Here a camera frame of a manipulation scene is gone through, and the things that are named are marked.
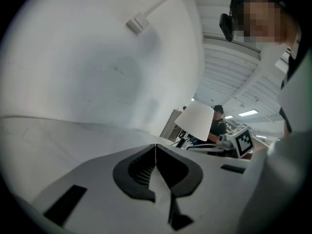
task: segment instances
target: lamp shade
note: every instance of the lamp shade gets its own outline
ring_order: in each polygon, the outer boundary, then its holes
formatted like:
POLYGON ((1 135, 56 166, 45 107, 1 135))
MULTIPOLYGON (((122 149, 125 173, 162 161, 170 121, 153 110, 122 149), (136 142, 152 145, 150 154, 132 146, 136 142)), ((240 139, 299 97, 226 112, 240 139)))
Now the lamp shade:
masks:
POLYGON ((214 110, 194 100, 175 120, 175 123, 192 136, 207 141, 214 110))

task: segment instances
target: black head-mounted camera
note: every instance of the black head-mounted camera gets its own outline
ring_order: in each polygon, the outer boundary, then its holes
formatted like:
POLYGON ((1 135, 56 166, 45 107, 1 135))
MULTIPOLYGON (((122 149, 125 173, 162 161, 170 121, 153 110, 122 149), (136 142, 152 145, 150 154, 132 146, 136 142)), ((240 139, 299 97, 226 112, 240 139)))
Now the black head-mounted camera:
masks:
POLYGON ((228 41, 232 41, 234 37, 234 20, 232 17, 232 12, 243 2, 244 0, 231 0, 230 13, 221 14, 219 26, 228 41))

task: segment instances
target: man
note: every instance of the man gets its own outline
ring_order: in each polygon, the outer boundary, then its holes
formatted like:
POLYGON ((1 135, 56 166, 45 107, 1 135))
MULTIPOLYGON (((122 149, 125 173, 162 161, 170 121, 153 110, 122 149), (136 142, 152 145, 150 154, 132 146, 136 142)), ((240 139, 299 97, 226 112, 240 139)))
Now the man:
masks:
MULTIPOLYGON (((298 16, 302 15, 304 8, 301 11, 298 7, 293 8, 288 10, 277 0, 231 0, 230 5, 234 27, 243 31, 244 36, 255 37, 260 42, 285 43, 291 48, 289 69, 282 88, 295 73, 309 47, 309 24, 304 23, 304 16, 298 16)), ((285 119, 284 136, 287 137, 292 129, 282 109, 280 114, 285 119)))
POLYGON ((198 140, 197 144, 216 144, 220 135, 226 134, 225 120, 223 119, 223 107, 217 105, 214 107, 214 118, 211 124, 207 141, 198 140))

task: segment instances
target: black slot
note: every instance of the black slot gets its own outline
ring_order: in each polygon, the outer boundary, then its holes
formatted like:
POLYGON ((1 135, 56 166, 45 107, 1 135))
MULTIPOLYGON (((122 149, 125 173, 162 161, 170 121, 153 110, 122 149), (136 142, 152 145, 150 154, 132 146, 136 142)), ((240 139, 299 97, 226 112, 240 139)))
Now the black slot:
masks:
POLYGON ((44 216, 62 226, 86 191, 87 188, 73 185, 44 213, 44 216))
POLYGON ((238 174, 243 174, 244 171, 246 170, 245 168, 242 167, 237 167, 237 166, 231 166, 231 165, 223 165, 221 166, 221 169, 230 171, 230 172, 234 172, 234 173, 238 173, 238 174))
POLYGON ((157 167, 175 197, 191 195, 203 178, 201 167, 168 148, 156 145, 157 167))

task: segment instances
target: black shirt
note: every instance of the black shirt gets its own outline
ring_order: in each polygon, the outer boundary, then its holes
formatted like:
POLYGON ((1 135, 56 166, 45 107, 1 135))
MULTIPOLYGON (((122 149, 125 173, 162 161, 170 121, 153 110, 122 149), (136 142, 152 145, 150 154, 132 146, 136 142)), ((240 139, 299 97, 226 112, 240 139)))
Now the black shirt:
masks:
MULTIPOLYGON (((213 120, 211 123, 210 133, 216 136, 224 135, 226 134, 226 125, 224 119, 219 120, 213 120)), ((198 140, 198 145, 201 144, 215 144, 210 139, 207 139, 207 141, 198 140)))

